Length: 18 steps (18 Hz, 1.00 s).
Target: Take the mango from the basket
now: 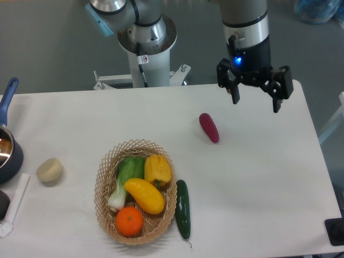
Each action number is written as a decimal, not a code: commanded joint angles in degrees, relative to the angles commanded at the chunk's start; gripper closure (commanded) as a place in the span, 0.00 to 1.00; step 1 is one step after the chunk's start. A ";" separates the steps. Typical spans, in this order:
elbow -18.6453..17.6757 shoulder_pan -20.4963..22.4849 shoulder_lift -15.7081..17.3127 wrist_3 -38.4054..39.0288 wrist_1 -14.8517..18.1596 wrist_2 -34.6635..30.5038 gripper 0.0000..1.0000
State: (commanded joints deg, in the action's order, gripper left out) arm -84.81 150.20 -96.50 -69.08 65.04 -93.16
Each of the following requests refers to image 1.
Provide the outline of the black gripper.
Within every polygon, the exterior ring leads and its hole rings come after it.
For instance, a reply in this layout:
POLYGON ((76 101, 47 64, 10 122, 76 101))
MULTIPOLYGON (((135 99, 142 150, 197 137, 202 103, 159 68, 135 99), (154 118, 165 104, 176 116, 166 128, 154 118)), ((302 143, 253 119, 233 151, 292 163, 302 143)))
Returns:
POLYGON ((228 59, 217 64, 217 81, 231 95, 233 104, 240 100, 240 83, 245 85, 263 85, 262 90, 273 100, 273 112, 277 113, 284 100, 293 93, 293 82, 289 66, 271 70, 270 39, 266 38, 257 45, 239 48, 235 35, 228 38, 228 59))

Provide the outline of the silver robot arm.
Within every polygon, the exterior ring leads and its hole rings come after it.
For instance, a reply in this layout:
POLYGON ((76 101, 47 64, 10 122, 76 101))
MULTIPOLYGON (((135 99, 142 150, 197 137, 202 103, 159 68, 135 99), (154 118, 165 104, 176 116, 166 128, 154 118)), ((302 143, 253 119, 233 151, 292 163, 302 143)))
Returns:
MULTIPOLYGON (((127 52, 136 88, 171 85, 170 50, 176 26, 161 11, 160 1, 88 1, 85 9, 99 30, 116 34, 127 52)), ((236 104, 239 84, 257 87, 273 100, 278 112, 293 92, 288 66, 271 66, 266 1, 218 1, 228 58, 217 65, 218 85, 236 104)))

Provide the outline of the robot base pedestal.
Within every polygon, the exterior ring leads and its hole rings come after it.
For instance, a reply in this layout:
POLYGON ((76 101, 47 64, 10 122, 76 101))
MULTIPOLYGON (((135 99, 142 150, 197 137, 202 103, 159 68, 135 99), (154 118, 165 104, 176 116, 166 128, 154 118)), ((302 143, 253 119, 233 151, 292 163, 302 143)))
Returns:
POLYGON ((177 29, 166 15, 152 26, 133 24, 122 29, 117 32, 117 39, 127 53, 131 73, 98 76, 94 72, 95 90, 129 83, 134 88, 187 85, 190 66, 182 64, 176 71, 170 70, 170 50, 176 42, 177 29))

